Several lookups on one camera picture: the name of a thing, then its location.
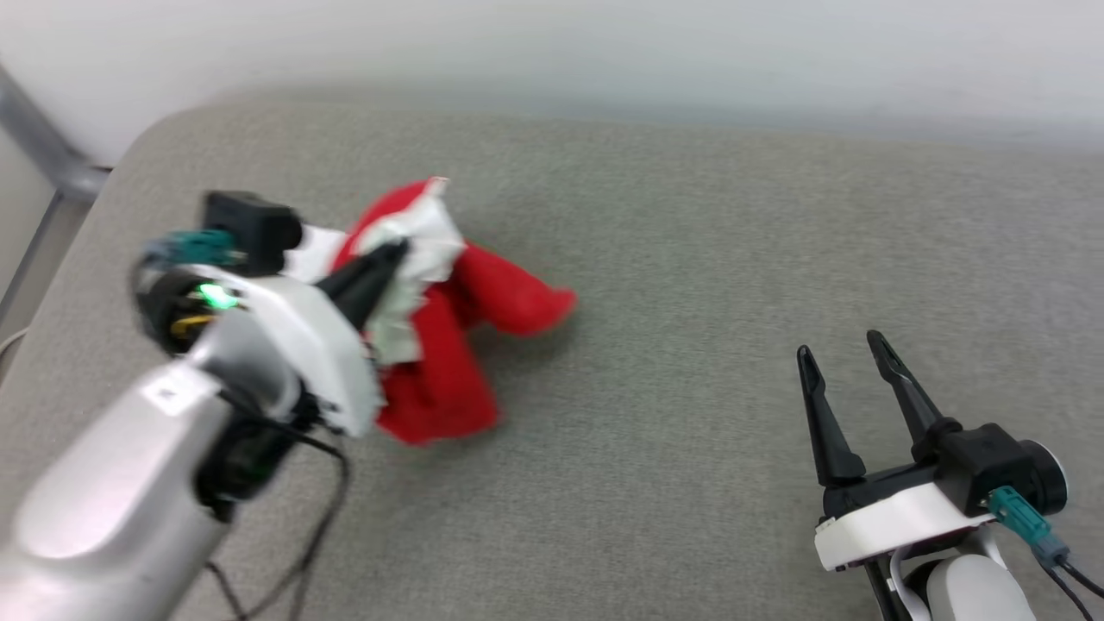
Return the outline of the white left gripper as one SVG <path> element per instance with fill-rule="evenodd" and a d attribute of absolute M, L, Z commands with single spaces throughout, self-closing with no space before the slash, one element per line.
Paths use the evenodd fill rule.
<path fill-rule="evenodd" d="M 383 398 L 360 331 L 386 295 L 410 241 L 390 240 L 323 278 L 344 240 L 339 229 L 307 227 L 279 274 L 244 278 L 216 270 L 216 282 L 236 291 L 256 315 L 284 361 L 323 404 L 327 424 L 346 436 L 364 436 Z"/>

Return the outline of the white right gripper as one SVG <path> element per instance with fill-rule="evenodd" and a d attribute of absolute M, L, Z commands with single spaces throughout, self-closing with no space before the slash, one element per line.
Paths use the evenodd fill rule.
<path fill-rule="evenodd" d="M 960 422 L 941 413 L 885 335 L 869 330 L 866 338 L 881 378 L 894 389 L 913 440 L 914 462 L 934 462 L 943 436 L 960 432 Z M 863 460 L 845 441 L 825 396 L 825 378 L 806 345 L 797 350 L 797 366 L 813 465 L 824 488 L 824 516 L 813 535 L 822 569 L 840 571 L 996 519 L 989 512 L 972 516 L 955 507 L 936 484 L 936 469 L 931 464 L 884 469 L 866 476 Z"/>

